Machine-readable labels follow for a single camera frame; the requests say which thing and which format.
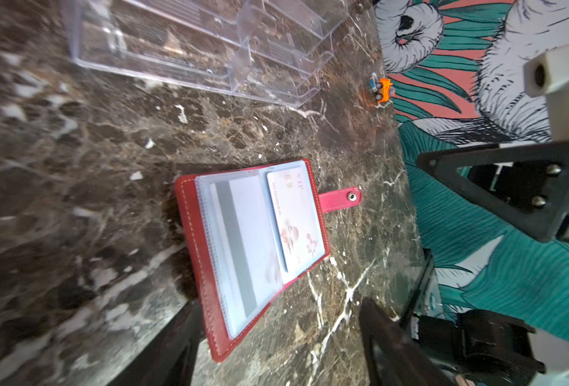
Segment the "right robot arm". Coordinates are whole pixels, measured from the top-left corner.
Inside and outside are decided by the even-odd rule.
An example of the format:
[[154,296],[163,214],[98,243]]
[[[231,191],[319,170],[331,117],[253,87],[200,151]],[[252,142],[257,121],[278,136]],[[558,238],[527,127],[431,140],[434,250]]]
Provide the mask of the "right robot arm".
[[[417,165],[536,241],[569,244],[569,141],[421,154]],[[445,376],[467,384],[569,385],[569,342],[489,310],[401,320]]]

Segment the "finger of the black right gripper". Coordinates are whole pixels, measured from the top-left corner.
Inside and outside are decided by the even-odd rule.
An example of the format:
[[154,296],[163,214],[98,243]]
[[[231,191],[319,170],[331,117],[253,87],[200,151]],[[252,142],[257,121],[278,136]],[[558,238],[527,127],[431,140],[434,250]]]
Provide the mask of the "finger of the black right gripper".
[[418,168],[537,241],[569,241],[569,141],[420,154]]

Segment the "red leather card holder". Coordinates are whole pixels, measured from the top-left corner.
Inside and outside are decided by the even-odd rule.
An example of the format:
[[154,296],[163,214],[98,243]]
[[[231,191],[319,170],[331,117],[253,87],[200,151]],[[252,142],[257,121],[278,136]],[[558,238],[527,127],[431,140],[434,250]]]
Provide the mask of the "red leather card holder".
[[307,159],[183,175],[173,188],[217,363],[331,254],[326,214],[363,201],[357,187],[320,193]]

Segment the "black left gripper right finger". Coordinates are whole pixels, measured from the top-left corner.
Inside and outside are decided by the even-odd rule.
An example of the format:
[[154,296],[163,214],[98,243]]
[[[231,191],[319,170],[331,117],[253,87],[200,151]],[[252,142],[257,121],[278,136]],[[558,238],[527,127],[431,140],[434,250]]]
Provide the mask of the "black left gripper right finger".
[[452,385],[398,323],[370,298],[359,312],[371,385]]

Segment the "clear acrylic card display rack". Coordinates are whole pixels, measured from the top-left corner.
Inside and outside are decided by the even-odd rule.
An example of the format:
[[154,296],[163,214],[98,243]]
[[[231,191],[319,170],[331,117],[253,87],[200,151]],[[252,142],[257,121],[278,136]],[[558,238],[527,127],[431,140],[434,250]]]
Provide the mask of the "clear acrylic card display rack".
[[297,108],[320,91],[344,1],[62,1],[87,69]]

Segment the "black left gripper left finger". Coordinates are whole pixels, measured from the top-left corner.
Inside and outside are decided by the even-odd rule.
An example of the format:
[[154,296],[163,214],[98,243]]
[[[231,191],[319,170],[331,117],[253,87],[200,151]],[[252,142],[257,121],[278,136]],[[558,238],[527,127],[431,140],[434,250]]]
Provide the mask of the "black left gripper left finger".
[[190,385],[205,338],[202,307],[188,302],[110,385]]

